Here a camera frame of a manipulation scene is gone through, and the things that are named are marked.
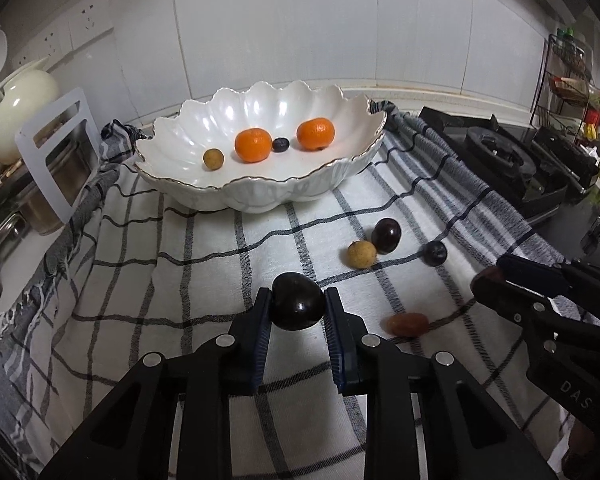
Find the person's right hand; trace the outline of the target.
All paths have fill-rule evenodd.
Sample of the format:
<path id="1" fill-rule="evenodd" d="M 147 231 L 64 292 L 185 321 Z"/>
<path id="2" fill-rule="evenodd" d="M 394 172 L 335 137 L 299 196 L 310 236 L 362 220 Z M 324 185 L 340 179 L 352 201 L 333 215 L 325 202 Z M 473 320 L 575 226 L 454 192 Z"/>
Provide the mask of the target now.
<path id="1" fill-rule="evenodd" d="M 562 458 L 562 473 L 571 480 L 600 480 L 600 434 L 576 420 Z"/>

